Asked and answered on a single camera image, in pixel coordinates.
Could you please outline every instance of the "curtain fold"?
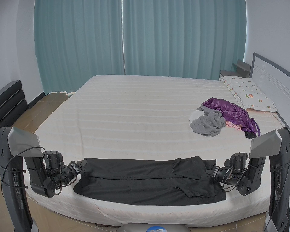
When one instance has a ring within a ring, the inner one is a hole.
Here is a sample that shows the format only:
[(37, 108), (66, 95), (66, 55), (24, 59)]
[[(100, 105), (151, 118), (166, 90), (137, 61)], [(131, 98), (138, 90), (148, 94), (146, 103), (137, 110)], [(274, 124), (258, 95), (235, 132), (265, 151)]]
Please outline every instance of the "curtain fold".
[(124, 74), (121, 1), (36, 0), (34, 36), (45, 94)]
[(127, 75), (219, 78), (243, 60), (245, 0), (123, 0)]

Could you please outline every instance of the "round blue logo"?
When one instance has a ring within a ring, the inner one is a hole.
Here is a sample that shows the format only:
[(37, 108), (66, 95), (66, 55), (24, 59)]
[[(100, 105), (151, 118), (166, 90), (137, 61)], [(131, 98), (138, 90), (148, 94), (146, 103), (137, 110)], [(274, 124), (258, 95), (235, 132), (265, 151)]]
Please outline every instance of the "round blue logo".
[(167, 230), (160, 226), (150, 227), (146, 232), (167, 232)]

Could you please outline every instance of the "white pillow with floral print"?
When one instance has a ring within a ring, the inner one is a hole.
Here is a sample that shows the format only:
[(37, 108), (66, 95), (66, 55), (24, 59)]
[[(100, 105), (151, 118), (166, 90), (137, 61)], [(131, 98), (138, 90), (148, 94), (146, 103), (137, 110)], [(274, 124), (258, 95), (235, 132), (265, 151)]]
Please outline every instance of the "white pillow with floral print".
[(220, 80), (228, 87), (240, 106), (244, 109), (276, 112), (277, 108), (250, 78), (235, 76), (220, 77)]

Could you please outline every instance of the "white cloth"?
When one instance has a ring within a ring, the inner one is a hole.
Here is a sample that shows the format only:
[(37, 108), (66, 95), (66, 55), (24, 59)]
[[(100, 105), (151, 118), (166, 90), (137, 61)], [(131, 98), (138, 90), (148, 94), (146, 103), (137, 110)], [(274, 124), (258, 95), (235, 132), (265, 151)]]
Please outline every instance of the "white cloth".
[[(224, 161), (236, 152), (249, 153), (251, 140), (243, 131), (224, 127), (214, 137), (193, 133), (193, 109), (211, 97), (237, 104), (221, 81), (152, 76), (95, 76), (57, 108), (37, 129), (41, 146), (59, 151), (65, 164), (89, 158), (174, 160), (199, 155)], [(249, 111), (261, 134), (281, 128), (269, 112)], [(260, 188), (241, 196), (235, 189), (226, 200), (192, 206), (136, 206), (100, 201), (62, 188), (52, 198), (35, 194), (24, 173), (28, 194), (42, 206), (82, 221), (117, 225), (174, 223), (215, 226), (267, 211), (270, 167), (266, 159)]]
[(195, 110), (195, 111), (191, 112), (191, 114), (189, 116), (189, 124), (203, 115), (204, 115), (203, 110)]

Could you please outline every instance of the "gray towel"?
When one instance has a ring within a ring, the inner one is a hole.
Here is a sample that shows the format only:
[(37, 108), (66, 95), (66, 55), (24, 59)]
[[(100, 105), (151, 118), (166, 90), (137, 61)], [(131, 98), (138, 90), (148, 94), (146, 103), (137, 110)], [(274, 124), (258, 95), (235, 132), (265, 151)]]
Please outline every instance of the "gray towel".
[(215, 136), (220, 133), (220, 130), (225, 126), (225, 119), (219, 110), (213, 110), (201, 105), (196, 110), (203, 110), (204, 115), (194, 120), (189, 126), (195, 133)]

